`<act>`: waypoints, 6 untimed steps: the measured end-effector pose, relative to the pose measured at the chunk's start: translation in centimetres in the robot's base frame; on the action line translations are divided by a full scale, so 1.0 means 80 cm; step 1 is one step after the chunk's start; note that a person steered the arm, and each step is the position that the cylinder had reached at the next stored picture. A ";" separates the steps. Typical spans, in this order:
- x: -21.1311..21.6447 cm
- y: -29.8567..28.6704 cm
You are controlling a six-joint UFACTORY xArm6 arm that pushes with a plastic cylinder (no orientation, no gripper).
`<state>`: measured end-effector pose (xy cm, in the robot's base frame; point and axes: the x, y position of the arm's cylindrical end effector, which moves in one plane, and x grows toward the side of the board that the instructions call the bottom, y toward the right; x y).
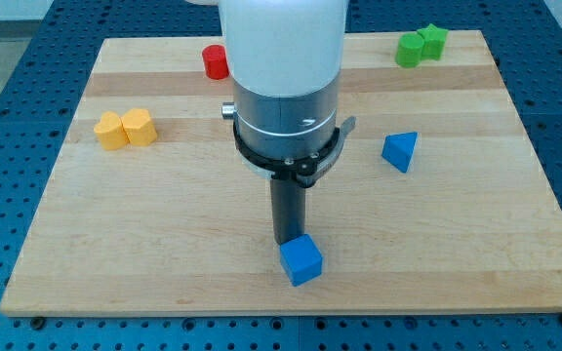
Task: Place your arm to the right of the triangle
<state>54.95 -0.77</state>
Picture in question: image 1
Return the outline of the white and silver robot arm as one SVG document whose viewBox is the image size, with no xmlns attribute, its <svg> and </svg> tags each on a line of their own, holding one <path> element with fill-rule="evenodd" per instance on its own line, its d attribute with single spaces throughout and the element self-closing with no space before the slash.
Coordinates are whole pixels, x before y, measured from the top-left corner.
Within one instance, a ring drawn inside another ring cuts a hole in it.
<svg viewBox="0 0 562 351">
<path fill-rule="evenodd" d="M 354 121 L 336 125 L 348 0 L 209 0 L 234 81 L 235 143 L 253 168 L 312 186 Z"/>
</svg>

